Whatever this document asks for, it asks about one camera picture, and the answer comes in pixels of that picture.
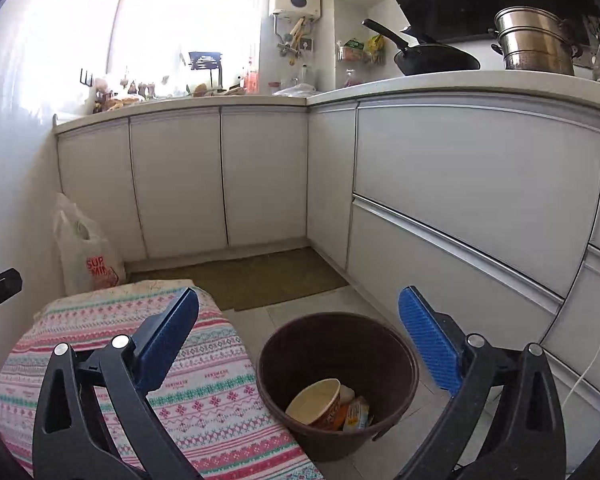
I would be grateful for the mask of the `brown round trash bin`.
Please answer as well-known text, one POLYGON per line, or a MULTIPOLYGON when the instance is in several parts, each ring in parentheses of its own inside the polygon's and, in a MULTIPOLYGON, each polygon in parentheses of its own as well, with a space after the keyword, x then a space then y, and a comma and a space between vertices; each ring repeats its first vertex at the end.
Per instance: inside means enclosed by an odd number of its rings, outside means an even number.
POLYGON ((296 318, 268 338, 258 359, 257 385, 271 414, 314 463, 342 460, 400 422, 419 382, 413 347, 368 316, 323 312, 296 318), (301 390, 335 378, 370 404, 370 426, 351 432, 317 429, 285 410, 301 390))

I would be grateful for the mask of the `white kitchen cabinet run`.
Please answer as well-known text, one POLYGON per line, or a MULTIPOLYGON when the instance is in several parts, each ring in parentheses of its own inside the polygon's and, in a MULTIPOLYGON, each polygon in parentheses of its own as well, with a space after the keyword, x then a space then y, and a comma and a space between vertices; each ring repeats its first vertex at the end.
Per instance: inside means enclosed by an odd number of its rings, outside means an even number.
POLYGON ((216 96, 56 122, 62 192, 145 269, 314 246, 392 310, 417 285, 465 330, 574 360, 600 350, 600 83, 530 72, 401 77, 311 96, 216 96))

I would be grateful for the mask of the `patterned red green tablecloth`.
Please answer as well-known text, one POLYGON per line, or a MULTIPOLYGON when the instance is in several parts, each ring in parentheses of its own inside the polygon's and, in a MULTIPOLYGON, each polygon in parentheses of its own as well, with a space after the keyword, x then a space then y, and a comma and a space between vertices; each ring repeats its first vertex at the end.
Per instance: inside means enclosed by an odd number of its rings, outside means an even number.
MULTIPOLYGON (((32 468, 34 415, 46 366, 61 342, 102 348, 162 312, 189 280, 142 281, 57 299, 35 315, 0 371, 0 433, 32 468)), ((147 400, 184 456, 207 479, 318 479, 290 432, 264 406, 234 326, 202 289, 196 324, 147 400)))

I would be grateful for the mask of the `white plastic shopping bag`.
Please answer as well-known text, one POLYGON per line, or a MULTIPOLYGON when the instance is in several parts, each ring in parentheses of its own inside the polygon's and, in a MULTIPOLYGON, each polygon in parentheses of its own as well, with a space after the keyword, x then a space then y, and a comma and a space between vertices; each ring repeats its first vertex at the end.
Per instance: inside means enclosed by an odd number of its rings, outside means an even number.
POLYGON ((125 283, 117 249, 102 228, 62 193, 56 195, 53 233, 68 296, 125 283))

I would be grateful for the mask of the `paper cup in bin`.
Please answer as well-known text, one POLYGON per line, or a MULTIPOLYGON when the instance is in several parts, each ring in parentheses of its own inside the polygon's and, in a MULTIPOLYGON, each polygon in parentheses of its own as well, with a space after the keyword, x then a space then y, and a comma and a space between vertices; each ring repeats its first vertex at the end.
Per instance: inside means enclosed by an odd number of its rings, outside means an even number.
POLYGON ((321 430, 339 430, 343 424, 341 382, 327 378, 300 391, 285 414, 302 425, 321 430))

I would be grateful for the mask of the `olive green floor mat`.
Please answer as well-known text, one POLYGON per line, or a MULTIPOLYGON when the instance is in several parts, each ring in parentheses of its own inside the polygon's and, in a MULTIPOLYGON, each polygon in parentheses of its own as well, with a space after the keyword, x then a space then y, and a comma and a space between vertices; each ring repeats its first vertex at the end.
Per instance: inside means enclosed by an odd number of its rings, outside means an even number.
POLYGON ((191 280, 221 310, 245 311, 309 297, 348 282, 313 248, 220 260, 179 268, 135 271, 130 281, 191 280))

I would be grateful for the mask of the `black frying pan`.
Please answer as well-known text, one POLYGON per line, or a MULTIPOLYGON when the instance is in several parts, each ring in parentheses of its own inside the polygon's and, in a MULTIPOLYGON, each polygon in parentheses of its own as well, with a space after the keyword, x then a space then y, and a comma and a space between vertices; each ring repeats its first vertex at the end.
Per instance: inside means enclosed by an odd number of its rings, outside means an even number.
POLYGON ((393 62, 404 76, 480 70, 481 68, 478 58, 448 44, 434 41, 411 47, 396 32, 371 18, 362 21, 362 25, 373 32, 378 32, 379 35, 388 38, 396 45, 398 52, 394 55, 393 62))

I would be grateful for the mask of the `stainless steel steamer pot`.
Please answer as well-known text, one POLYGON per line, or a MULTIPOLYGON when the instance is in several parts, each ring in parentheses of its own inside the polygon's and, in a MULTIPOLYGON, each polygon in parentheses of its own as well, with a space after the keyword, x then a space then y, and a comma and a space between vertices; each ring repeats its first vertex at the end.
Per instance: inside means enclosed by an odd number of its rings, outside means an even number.
POLYGON ((491 44, 506 70, 574 75, 582 49, 567 20, 533 6, 510 6, 494 16, 491 44))

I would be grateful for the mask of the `blue dish rack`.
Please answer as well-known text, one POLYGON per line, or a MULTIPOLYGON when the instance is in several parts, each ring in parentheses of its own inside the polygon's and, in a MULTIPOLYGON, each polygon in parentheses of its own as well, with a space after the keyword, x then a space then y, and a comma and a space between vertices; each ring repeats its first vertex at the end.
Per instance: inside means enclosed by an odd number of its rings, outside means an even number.
POLYGON ((222 54, 220 52, 192 51, 189 52, 191 70, 222 70, 222 54))

